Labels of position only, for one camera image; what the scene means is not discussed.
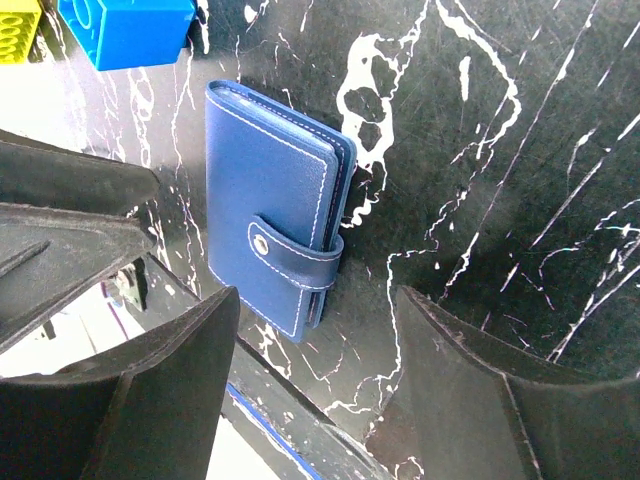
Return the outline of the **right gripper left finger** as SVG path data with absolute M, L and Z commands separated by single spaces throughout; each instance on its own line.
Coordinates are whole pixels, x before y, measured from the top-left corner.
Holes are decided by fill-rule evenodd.
M 54 374 L 2 380 L 2 478 L 205 478 L 239 311 L 226 287 Z

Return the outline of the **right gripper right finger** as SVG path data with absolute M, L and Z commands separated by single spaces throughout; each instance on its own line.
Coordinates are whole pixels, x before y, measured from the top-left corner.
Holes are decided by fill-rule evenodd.
M 639 339 L 604 333 L 557 363 L 394 294 L 400 378 L 367 446 L 422 479 L 635 479 Z

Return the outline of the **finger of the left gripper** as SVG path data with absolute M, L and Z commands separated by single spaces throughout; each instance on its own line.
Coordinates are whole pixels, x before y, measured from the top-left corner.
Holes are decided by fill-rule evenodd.
M 1 132 L 1 201 L 124 215 L 153 199 L 154 173 L 141 166 Z
M 154 245 L 133 218 L 1 205 L 1 350 Z

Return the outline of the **blue leather card holder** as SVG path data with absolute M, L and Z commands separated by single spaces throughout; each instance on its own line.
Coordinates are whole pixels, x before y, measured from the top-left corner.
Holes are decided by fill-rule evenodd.
M 205 96 L 209 269 L 299 342 L 337 279 L 356 146 L 232 81 L 209 82 Z

